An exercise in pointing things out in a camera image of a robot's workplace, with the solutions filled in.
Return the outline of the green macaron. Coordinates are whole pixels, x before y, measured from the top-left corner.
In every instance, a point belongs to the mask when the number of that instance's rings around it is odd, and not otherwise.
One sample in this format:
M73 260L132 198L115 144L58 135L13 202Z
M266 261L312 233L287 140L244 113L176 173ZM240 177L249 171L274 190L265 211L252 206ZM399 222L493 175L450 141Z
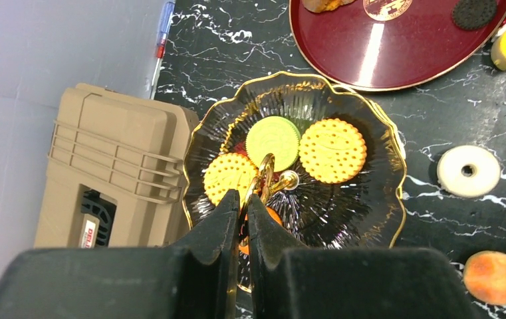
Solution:
M299 129L284 117L263 118L255 123L246 135L247 156L259 167L267 154L273 154L274 170L285 171L297 160L300 136Z

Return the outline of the orange tart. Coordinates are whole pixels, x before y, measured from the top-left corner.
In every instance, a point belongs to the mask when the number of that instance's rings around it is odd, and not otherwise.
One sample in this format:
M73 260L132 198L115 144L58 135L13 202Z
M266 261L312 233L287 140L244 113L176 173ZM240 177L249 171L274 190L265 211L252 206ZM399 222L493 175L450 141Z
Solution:
M464 265L463 283L474 298L506 306L506 254L481 251L470 256Z

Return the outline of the golden croissant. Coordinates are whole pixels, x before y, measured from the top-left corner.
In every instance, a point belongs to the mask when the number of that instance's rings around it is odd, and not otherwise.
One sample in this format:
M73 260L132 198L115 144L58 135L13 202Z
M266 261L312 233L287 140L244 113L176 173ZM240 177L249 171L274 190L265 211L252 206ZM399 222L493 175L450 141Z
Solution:
M333 11L352 2L354 0L301 0L303 7L312 13Z

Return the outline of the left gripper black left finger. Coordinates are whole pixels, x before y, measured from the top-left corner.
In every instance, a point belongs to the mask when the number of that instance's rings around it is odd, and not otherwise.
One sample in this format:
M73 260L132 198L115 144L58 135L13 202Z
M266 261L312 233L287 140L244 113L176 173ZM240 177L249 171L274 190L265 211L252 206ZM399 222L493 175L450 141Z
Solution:
M164 247L33 249L0 278L0 318L232 318L239 194Z

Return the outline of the dark red round tray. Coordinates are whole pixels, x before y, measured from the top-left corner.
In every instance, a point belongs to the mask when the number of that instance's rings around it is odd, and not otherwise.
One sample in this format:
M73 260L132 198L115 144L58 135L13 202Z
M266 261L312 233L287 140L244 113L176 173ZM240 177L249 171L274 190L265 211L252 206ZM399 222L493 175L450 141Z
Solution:
M304 59L331 81L363 91L409 88L433 80L478 51L506 18L506 1L474 31L454 24L455 1L353 1L313 13L289 3Z

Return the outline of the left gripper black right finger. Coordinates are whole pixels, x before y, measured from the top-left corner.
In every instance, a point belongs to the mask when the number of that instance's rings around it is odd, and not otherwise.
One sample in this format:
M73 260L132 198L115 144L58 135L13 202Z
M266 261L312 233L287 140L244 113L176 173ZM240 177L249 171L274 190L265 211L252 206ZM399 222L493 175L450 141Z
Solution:
M425 248L310 248L257 195L247 205L255 318L476 318L455 269Z

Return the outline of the orange round cookie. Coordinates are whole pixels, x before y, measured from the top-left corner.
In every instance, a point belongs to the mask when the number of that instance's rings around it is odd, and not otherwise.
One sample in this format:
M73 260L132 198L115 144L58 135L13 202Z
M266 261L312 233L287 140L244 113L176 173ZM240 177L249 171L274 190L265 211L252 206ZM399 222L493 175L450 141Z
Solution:
M279 217L278 213L274 209L272 209L268 206L266 206L265 208L266 208L269 216L272 218L272 220L274 220L278 225L282 226L283 225L282 220ZM245 236L243 239L241 239L241 242L239 243L239 251L241 253L243 253L244 255L249 254L248 242L249 242L248 236Z

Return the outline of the tan plastic toolbox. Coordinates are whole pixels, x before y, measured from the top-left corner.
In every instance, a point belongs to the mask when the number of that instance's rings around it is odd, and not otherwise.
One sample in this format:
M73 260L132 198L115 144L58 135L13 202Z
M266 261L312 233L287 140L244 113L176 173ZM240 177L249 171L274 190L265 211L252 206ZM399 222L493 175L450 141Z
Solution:
M187 231L187 108L80 83L65 90L34 246L163 246Z

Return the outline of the three tier glass stand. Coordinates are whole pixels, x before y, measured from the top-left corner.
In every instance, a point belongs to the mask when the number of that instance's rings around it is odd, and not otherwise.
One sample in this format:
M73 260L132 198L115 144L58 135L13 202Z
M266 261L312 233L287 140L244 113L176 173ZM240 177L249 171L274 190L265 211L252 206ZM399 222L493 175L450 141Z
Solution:
M208 165L242 149L254 123L268 116L287 118L301 132L319 120L343 120L358 129L367 147L362 170L344 183L321 183L294 163L294 187L267 202L284 228L310 247L393 247L406 221L402 186L407 165L398 129L375 101L315 74L281 71L248 80L234 97L210 107L184 159L188 225L196 226L214 210L203 186Z

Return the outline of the yellow round cracker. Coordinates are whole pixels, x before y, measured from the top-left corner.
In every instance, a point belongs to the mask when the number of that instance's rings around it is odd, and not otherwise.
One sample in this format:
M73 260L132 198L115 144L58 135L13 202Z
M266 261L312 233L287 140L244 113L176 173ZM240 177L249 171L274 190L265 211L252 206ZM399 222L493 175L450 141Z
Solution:
M322 183L343 183L356 176L367 157L366 142L352 124L338 118L320 120L307 128L299 142L305 171Z

